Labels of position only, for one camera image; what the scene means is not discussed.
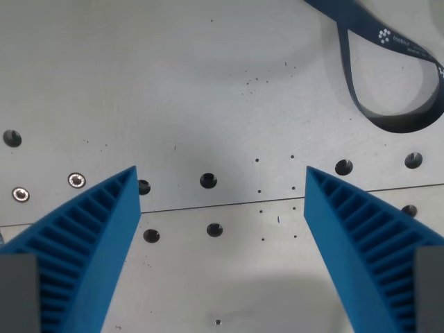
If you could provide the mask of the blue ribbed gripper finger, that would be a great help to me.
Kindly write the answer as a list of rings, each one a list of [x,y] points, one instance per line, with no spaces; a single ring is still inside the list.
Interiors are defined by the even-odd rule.
[[[304,216],[354,331],[443,331],[440,234],[314,167]]]
[[[100,332],[141,217],[132,166],[84,191],[1,247],[34,255],[42,332]]]

